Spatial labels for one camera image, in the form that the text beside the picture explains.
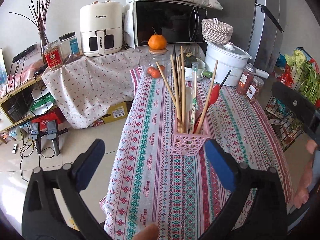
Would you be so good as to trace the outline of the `person's right hand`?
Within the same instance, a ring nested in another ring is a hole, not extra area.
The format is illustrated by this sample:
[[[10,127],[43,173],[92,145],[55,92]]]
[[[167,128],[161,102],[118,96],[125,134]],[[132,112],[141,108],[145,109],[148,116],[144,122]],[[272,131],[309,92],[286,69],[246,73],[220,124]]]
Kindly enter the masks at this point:
[[[310,139],[306,144],[307,151],[312,154],[306,164],[302,177],[300,178],[297,191],[293,199],[294,206],[300,209],[309,199],[310,188],[315,186],[319,180],[319,149],[317,143]]]

